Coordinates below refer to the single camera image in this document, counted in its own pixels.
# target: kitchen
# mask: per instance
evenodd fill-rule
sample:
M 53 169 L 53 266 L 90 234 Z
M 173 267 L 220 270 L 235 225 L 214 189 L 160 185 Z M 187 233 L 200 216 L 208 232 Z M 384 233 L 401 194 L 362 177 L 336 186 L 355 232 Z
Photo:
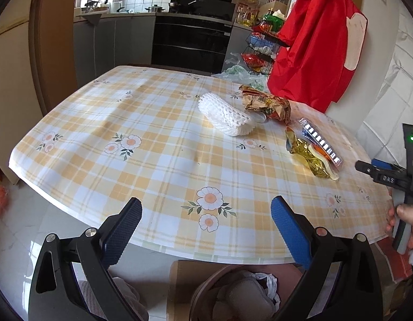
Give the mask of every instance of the kitchen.
M 87 1 L 78 2 L 83 7 Z M 78 87 L 115 66 L 127 64 L 208 76 L 219 73 L 231 66 L 225 62 L 233 57 L 231 53 L 242 53 L 247 47 L 251 28 L 246 21 L 245 25 L 238 23 L 243 22 L 244 12 L 253 15 L 252 21 L 255 14 L 260 17 L 268 9 L 262 7 L 268 0 L 109 1 L 102 13 L 80 14 L 75 8 Z M 291 0 L 281 1 L 268 6 L 286 13 Z M 154 5 L 158 7 L 154 8 L 156 12 L 148 12 Z

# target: red cloth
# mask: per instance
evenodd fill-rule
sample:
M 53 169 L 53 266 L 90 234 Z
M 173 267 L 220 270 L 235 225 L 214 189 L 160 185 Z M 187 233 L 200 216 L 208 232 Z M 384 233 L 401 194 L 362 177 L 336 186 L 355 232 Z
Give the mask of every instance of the red cloth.
M 344 67 L 346 17 L 354 13 L 362 15 L 352 0 L 297 0 L 278 33 L 289 49 L 282 47 L 276 57 L 268 80 L 270 92 L 320 112 L 337 102 L 355 72 Z

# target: crumpled food wrapper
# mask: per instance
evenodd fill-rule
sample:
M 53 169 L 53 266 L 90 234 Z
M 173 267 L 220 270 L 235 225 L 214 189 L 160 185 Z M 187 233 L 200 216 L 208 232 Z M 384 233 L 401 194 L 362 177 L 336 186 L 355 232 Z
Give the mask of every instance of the crumpled food wrapper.
M 239 89 L 242 90 L 242 103 L 245 109 L 262 111 L 269 118 L 288 124 L 291 106 L 287 99 L 258 91 L 247 85 L 241 85 Z
M 289 153 L 302 156 L 315 176 L 328 178 L 329 175 L 324 163 L 309 151 L 310 142 L 297 139 L 294 131 L 289 127 L 286 128 L 285 133 L 287 137 L 287 150 Z

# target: floor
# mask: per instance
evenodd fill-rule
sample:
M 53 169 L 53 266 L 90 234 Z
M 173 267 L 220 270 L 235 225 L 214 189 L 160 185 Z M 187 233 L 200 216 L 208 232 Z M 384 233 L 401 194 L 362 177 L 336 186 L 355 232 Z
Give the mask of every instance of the floor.
M 8 187 L 10 204 L 0 218 L 0 289 L 17 313 L 28 320 L 32 273 L 44 238 L 51 232 L 60 238 L 79 236 L 88 226 L 56 208 L 23 181 Z M 128 244 L 110 272 L 139 291 L 150 321 L 164 321 L 169 269 L 177 259 Z M 77 278 L 85 280 L 81 265 L 74 267 Z

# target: yellow plaid tablecloth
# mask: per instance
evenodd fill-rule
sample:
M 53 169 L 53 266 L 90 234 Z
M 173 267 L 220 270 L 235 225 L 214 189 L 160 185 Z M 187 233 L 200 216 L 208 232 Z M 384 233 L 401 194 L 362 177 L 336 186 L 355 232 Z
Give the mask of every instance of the yellow plaid tablecloth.
M 292 261 L 270 216 L 277 195 L 333 235 L 383 237 L 390 198 L 355 170 L 356 160 L 369 159 L 354 137 L 327 116 L 291 103 L 291 116 L 309 118 L 344 159 L 338 182 L 320 179 L 289 154 L 285 126 L 276 121 L 248 136 L 214 129 L 197 108 L 208 91 L 242 107 L 237 84 L 116 67 L 45 116 L 15 147 L 10 167 L 94 227 L 137 197 L 143 217 L 131 243 L 187 258 Z

